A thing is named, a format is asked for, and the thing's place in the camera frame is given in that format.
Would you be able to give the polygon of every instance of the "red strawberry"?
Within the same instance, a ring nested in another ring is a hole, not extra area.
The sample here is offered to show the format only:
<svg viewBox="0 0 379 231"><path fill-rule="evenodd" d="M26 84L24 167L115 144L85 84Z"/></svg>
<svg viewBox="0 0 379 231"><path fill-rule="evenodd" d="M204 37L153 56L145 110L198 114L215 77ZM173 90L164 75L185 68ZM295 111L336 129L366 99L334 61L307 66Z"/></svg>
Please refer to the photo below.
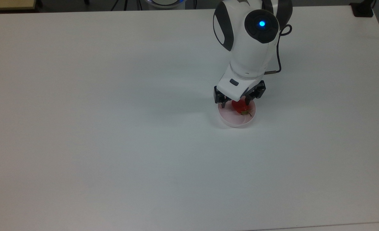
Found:
<svg viewBox="0 0 379 231"><path fill-rule="evenodd" d="M235 111L237 111L239 114L241 114L241 115L249 114L250 116L252 116L250 114L251 109L245 103L244 99L240 99L240 101L231 101L231 105L235 109Z"/></svg>

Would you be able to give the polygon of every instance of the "white bowl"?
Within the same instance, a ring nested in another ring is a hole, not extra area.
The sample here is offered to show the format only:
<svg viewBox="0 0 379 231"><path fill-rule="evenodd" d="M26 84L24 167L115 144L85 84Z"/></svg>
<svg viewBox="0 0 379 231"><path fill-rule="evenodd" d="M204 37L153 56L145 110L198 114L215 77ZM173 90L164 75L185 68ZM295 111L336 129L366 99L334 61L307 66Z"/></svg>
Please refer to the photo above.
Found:
<svg viewBox="0 0 379 231"><path fill-rule="evenodd" d="M234 107L232 107L232 101L228 101L225 104L225 108L222 108L221 104L218 104L218 111L222 121L226 125L230 127L239 127L251 122L251 120L255 117L255 103L253 100L250 101L249 107L251 115L241 115L235 111Z"/></svg>

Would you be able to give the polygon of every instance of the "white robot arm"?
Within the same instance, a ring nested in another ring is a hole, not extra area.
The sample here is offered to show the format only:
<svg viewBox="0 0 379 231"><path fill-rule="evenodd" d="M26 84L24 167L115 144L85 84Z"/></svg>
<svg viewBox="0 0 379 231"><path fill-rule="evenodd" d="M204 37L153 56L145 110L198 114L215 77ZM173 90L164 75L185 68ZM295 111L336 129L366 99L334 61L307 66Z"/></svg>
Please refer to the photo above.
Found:
<svg viewBox="0 0 379 231"><path fill-rule="evenodd" d="M230 63L214 88L215 102L246 103L265 91L262 77L275 54L279 33L292 14L291 0L224 0L214 13L217 40L231 52Z"/></svg>

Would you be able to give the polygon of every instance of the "white table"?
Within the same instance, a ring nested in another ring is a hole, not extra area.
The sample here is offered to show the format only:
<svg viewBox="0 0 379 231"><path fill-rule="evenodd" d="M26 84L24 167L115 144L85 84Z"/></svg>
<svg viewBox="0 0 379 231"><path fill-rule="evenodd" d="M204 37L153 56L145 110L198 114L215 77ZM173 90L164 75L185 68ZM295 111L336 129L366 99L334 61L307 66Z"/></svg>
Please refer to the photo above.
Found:
<svg viewBox="0 0 379 231"><path fill-rule="evenodd" d="M354 225L332 225L305 228L286 228L277 231L379 231L379 223L354 224Z"/></svg>
<svg viewBox="0 0 379 231"><path fill-rule="evenodd" d="M379 222L376 18L294 8L283 70L234 129L212 15L0 15L0 230Z"/></svg>

